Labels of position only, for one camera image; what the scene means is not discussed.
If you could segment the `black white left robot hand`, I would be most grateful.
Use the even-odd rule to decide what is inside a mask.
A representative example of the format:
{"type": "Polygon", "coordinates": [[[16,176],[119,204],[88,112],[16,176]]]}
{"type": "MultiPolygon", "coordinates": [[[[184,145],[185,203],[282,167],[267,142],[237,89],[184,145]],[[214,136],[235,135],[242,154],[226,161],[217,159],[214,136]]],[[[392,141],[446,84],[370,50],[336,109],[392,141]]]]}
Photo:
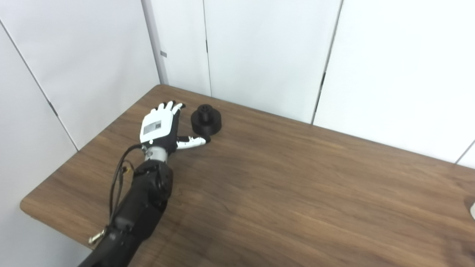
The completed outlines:
{"type": "Polygon", "coordinates": [[[185,104],[169,101],[153,108],[141,123],[140,142],[146,147],[159,147],[168,154],[211,142],[210,137],[179,136],[180,112],[185,104]]]}

